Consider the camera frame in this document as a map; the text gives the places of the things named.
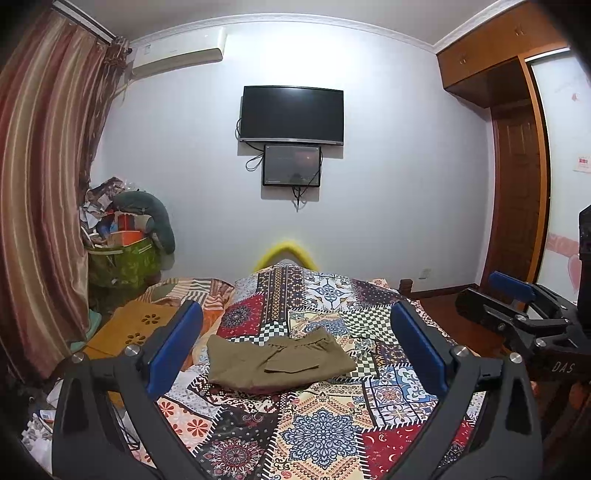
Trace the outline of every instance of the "door frame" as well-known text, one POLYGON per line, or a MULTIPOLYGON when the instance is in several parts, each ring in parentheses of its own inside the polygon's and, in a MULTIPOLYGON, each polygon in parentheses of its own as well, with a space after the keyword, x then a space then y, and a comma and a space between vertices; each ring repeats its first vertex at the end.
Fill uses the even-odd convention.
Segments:
MULTIPOLYGON (((546 123, 544 119, 544 110, 542 108, 542 103, 540 96, 538 94, 538 88, 535 83, 534 75, 531 70, 530 65, 525 61, 529 57, 533 57, 542 53, 548 53, 553 50, 559 50, 561 48, 567 47, 568 44, 565 41, 556 42, 548 45, 544 45, 543 47, 535 48, 533 50, 521 53, 518 55, 518 60, 521 65, 521 70, 523 71, 523 75, 525 77, 525 82, 527 84, 527 88, 530 92, 530 99, 526 100, 527 103, 530 103, 533 111, 534 111, 534 119, 535 119, 535 127, 537 131, 538 137, 538 150, 540 152, 540 209, 538 211, 538 225, 536 228, 536 235, 534 241, 534 249, 532 253, 532 258, 530 261, 530 269, 527 274, 525 281, 533 283, 537 280, 538 274, 540 272, 540 267, 542 264, 542 257, 544 253, 544 245, 546 243, 546 236, 548 231, 548 219, 550 217, 550 149, 548 146, 548 132, 546 130, 546 123)), ((499 107, 493 107, 499 110, 507 109, 507 108, 514 108, 519 105, 524 105, 524 102, 513 102, 507 105, 501 105, 499 107)), ((496 121, 493 119, 492 121, 493 126, 493 136, 494 136, 494 143, 495 143, 495 172, 499 172, 499 155, 498 155, 498 130, 496 126, 496 121)), ((492 266, 491 266, 491 253, 492 253, 492 244, 491 240, 493 239, 494 234, 496 233, 496 229, 498 228, 498 214, 500 208, 500 201, 499 201, 499 192, 500 192, 500 182, 501 179, 499 175, 495 175, 495 200, 493 204, 493 213, 492 213, 492 225, 491 225, 491 236, 489 238, 489 245, 488 251, 486 253, 486 262, 484 266, 484 271, 482 273, 482 279, 480 281, 480 286, 486 286, 488 282, 488 277, 492 273, 492 266)))

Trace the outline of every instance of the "red patterned quilt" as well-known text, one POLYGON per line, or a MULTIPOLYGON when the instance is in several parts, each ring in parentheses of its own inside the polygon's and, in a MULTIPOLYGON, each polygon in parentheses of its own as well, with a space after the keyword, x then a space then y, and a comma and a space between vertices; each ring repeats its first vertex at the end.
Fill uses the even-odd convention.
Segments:
MULTIPOLYGON (((158 405, 213 480, 379 480, 437 404, 389 327, 390 306, 401 298, 380 284, 292 265, 261 270, 236 283, 217 334, 264 343, 274 335, 299 338, 324 327, 357 369, 256 397, 209 384, 204 349, 158 405)), ((449 339, 419 302, 412 304, 449 339)), ((462 452, 482 400, 482 394, 474 395, 441 465, 462 452)), ((134 455, 153 465, 143 446, 134 455)))

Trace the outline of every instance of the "wall outlet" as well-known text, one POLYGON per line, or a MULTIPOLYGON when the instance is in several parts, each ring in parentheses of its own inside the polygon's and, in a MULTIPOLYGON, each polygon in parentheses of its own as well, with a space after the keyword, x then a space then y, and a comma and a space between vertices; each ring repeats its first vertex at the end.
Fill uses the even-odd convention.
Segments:
POLYGON ((426 280, 429 278, 429 275, 431 275, 431 269, 430 268, 423 268, 423 271, 418 276, 418 279, 419 280, 426 280))

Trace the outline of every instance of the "ceiling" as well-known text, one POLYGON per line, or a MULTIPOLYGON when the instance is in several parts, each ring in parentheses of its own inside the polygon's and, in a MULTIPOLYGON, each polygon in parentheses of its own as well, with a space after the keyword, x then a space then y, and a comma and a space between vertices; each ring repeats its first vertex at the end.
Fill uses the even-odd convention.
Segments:
POLYGON ((197 20, 286 13, 346 18, 435 44, 494 0, 73 0, 130 40, 197 20))

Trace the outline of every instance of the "olive green pants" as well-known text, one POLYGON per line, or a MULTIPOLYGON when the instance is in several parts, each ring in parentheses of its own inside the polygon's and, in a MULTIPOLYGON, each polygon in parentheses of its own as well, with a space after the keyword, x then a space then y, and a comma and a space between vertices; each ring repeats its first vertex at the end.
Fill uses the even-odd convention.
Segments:
POLYGON ((207 355, 210 383, 251 394, 309 385, 356 368, 355 361, 324 328, 299 339, 272 337, 263 346, 212 335, 207 355))

